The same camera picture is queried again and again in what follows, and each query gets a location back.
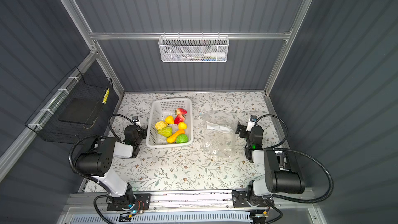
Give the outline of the yellow wrinkled fruit toy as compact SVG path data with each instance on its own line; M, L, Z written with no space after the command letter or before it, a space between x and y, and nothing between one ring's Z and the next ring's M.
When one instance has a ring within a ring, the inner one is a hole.
M168 126L169 126L169 124L167 122L165 122L165 121L158 121L158 122L155 123L155 129L156 130L163 129L163 128L168 127Z

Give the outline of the green pear toy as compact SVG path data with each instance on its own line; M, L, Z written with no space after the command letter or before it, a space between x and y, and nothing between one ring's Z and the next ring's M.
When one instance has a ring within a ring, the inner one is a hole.
M158 134L163 137L168 138L173 135L173 129L172 129L172 127L164 127L162 129L158 130Z

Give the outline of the clear zip top bag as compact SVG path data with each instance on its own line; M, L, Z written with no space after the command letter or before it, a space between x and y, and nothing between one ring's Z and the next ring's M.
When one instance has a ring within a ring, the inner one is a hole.
M230 158L235 154L237 115L224 111L200 114L202 150L212 157Z

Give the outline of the white plastic basket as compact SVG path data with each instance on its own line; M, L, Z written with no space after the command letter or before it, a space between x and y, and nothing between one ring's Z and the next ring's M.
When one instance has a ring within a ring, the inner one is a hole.
M193 141L193 110L189 98L153 102L147 129L147 147L175 148L188 146Z

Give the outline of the yellow lemon toy small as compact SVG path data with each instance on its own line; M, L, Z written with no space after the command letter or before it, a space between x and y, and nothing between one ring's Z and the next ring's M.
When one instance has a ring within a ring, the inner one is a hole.
M173 116L167 116L167 117L165 118L165 122L166 122L167 124L174 124L174 117L173 117Z

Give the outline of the yellow round fruit toy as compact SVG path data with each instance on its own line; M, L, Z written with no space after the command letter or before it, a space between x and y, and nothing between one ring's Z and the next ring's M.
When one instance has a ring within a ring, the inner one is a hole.
M178 124L178 129L179 130L186 130L187 129L187 125L184 122L180 122Z

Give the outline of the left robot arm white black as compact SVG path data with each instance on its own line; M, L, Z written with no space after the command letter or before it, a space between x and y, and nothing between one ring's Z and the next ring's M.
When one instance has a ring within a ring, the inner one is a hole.
M124 141L116 137L91 135L78 140L68 156L72 171L106 190L109 197L134 200L131 185L112 168L113 158L132 159L140 152L147 129L133 124L124 130Z

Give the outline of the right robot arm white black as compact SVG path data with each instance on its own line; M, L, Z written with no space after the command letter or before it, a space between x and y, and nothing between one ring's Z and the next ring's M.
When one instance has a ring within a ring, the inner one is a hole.
M236 134L246 140L246 159L263 169L264 178L253 180L247 186L247 198L269 194L302 194L305 182L294 153L262 147L264 131L260 126L237 124Z

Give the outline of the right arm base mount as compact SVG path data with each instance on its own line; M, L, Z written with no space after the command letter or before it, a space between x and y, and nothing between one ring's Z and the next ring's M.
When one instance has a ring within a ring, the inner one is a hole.
M231 194L234 208L267 208L269 204L274 204L273 198L256 196L248 190L232 190Z

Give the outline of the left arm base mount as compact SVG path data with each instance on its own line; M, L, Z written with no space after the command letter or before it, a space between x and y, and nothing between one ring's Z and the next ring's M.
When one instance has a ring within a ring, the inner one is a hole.
M107 197L108 211L146 211L149 209L151 194L135 194L133 196Z

